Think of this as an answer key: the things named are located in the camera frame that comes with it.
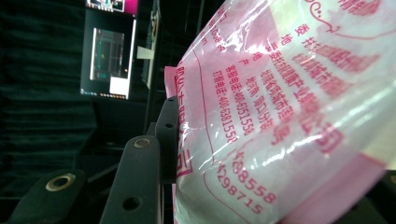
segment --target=computer monitor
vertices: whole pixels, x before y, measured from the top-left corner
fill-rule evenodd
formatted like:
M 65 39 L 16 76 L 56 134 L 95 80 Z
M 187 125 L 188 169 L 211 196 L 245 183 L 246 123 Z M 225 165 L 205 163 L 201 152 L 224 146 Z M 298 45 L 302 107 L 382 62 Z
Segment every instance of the computer monitor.
M 129 99 L 135 17 L 87 9 L 80 93 Z
M 138 0 L 86 0 L 86 6 L 108 12 L 136 15 Z

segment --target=round hole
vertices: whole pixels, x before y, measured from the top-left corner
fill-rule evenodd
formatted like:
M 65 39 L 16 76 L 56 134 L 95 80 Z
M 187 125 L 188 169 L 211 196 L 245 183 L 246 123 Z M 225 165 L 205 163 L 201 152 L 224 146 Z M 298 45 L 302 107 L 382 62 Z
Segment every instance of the round hole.
M 76 180 L 76 176 L 72 174 L 58 175 L 52 178 L 46 185 L 46 190 L 55 192 L 62 189 L 67 189 Z
M 65 184 L 67 184 L 67 181 L 69 181 L 69 180 L 66 177 L 61 177 L 53 182 L 53 186 L 59 188 Z
M 147 138 L 137 139 L 134 142 L 135 147 L 148 147 L 150 146 L 151 142 Z
M 122 207 L 127 211 L 135 210 L 140 205 L 140 200 L 136 197 L 128 198 L 124 201 Z

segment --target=bolt hole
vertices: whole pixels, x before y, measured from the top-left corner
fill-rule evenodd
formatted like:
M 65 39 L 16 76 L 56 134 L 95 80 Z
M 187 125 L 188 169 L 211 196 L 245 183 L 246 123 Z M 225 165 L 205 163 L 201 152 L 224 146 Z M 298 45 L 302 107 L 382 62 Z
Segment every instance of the bolt hole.
M 140 205 L 140 200 L 136 197 L 128 198 L 123 203 L 123 208 L 127 211 L 135 210 Z
M 53 182 L 53 185 L 54 185 L 55 187 L 58 187 L 58 188 L 59 188 L 59 187 L 65 185 L 65 184 L 67 184 L 68 181 L 69 181 L 69 179 L 67 179 L 66 177 L 61 177 L 61 178 L 55 180 L 55 181 Z

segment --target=translucent plastic packaging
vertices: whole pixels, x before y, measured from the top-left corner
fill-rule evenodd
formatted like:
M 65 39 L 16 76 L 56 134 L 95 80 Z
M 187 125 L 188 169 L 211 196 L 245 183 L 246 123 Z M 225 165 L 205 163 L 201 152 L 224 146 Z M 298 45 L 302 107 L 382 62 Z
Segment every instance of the translucent plastic packaging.
M 177 68 L 176 220 L 331 223 L 383 174 L 393 0 L 226 1 Z

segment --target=plastic bag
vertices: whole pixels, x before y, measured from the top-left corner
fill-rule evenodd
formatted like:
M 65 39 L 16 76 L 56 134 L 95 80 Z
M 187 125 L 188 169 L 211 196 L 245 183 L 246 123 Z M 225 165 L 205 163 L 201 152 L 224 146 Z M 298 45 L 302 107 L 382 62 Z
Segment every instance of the plastic bag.
M 383 174 L 396 4 L 226 1 L 177 68 L 176 220 L 329 223 Z

